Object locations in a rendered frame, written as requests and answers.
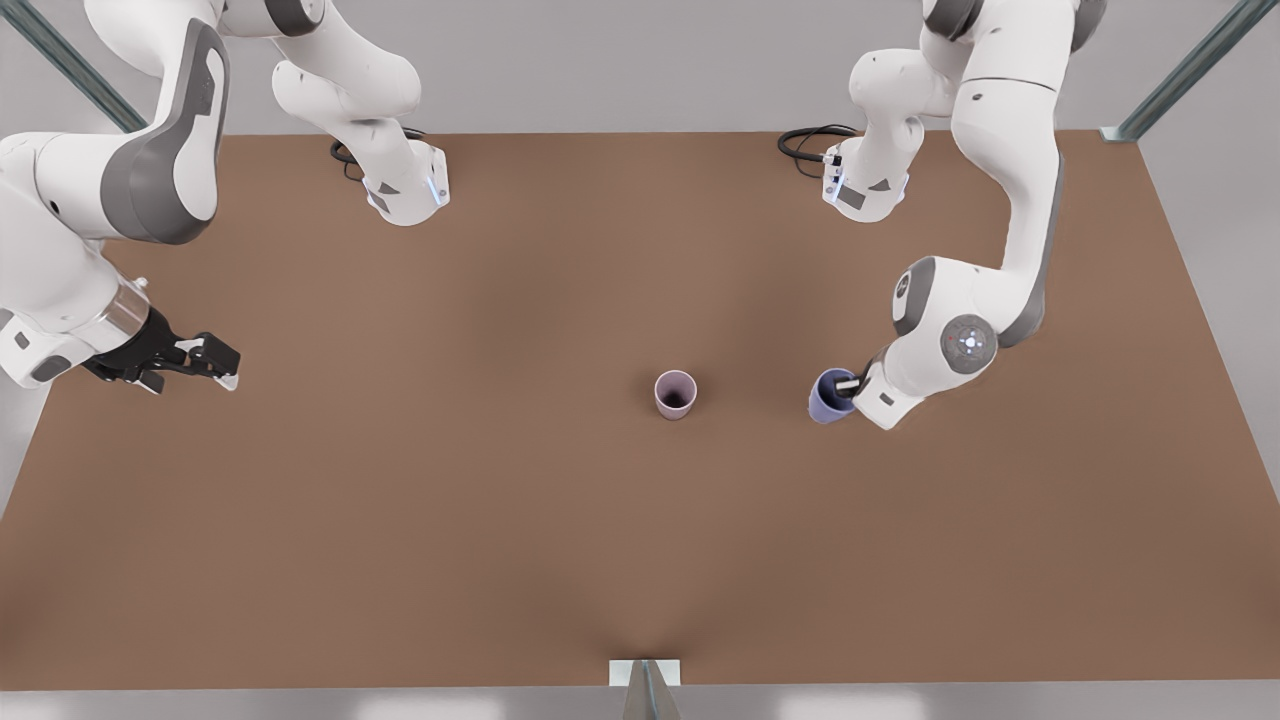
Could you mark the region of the silver frame post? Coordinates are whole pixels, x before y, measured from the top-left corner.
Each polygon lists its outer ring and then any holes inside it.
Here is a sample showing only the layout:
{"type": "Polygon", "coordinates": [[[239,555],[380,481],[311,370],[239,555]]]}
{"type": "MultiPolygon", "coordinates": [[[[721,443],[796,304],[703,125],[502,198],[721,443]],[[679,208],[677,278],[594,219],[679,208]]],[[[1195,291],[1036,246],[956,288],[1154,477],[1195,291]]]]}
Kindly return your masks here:
{"type": "Polygon", "coordinates": [[[1280,0],[1236,0],[1123,122],[1100,128],[1101,138],[1107,143],[1135,143],[1143,138],[1276,6],[1280,0]]]}
{"type": "Polygon", "coordinates": [[[625,687],[622,720],[682,720],[673,687],[681,685],[677,659],[609,661],[609,687],[625,687]]]}
{"type": "Polygon", "coordinates": [[[146,120],[88,63],[29,0],[0,0],[0,17],[91,101],[116,128],[129,133],[146,120]]]}

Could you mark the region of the pink cup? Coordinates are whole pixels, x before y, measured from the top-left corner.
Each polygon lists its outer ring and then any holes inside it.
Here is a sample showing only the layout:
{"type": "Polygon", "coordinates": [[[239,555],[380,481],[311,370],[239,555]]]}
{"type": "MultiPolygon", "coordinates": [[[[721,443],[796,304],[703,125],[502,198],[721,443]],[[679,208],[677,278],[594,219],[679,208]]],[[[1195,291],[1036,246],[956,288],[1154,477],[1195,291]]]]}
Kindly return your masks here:
{"type": "Polygon", "coordinates": [[[686,372],[663,372],[654,384],[655,406],[667,420],[685,418],[698,397],[698,383],[686,372]]]}

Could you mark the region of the purple cup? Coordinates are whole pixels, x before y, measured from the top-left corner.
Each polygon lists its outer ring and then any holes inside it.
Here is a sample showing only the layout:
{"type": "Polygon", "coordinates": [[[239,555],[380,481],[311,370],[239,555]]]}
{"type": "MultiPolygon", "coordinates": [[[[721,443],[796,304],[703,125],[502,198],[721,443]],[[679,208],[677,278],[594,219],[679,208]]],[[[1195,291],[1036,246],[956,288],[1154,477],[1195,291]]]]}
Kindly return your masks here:
{"type": "Polygon", "coordinates": [[[855,373],[844,368],[832,368],[823,372],[815,379],[808,404],[812,420],[819,424],[831,424],[849,416],[856,410],[854,400],[849,401],[835,395],[835,378],[847,374],[855,373]]]}

